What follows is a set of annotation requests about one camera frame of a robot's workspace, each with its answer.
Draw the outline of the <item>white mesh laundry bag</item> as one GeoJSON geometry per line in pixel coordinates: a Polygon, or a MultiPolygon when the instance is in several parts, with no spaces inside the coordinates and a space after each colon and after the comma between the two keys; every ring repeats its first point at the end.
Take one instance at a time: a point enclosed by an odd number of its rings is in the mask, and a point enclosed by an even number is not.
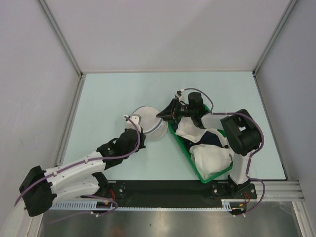
{"type": "Polygon", "coordinates": [[[141,117],[140,126],[149,141],[161,139],[168,130],[168,123],[161,118],[157,118],[158,109],[151,106],[137,108],[133,114],[141,117]]]}

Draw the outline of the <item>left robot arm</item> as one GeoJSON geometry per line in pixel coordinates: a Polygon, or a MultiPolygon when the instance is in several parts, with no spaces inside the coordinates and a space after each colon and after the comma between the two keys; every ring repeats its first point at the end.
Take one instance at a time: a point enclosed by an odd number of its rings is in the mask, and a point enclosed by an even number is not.
{"type": "Polygon", "coordinates": [[[58,201],[108,194],[109,183],[103,171],[121,164],[144,149],[143,131],[125,129],[118,138],[98,147],[91,154],[63,166],[30,169],[19,187],[20,199],[30,217],[45,213],[58,201]]]}

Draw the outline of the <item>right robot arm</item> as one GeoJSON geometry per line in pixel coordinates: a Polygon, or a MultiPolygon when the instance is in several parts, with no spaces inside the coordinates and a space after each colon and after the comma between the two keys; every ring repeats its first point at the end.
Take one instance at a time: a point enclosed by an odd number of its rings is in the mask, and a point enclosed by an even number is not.
{"type": "Polygon", "coordinates": [[[157,118],[177,123],[182,118],[190,118],[193,125],[199,129],[218,127],[223,130],[229,147],[236,155],[228,176],[228,193],[233,198],[239,198],[253,180],[248,176],[249,169],[252,157],[263,148],[263,132],[246,109],[237,112],[215,113],[213,112],[214,104],[207,109],[202,96],[205,96],[210,102],[211,99],[201,90],[195,88],[193,90],[194,92],[188,95],[188,104],[182,100],[185,89],[178,91],[170,104],[157,114],[157,118]]]}

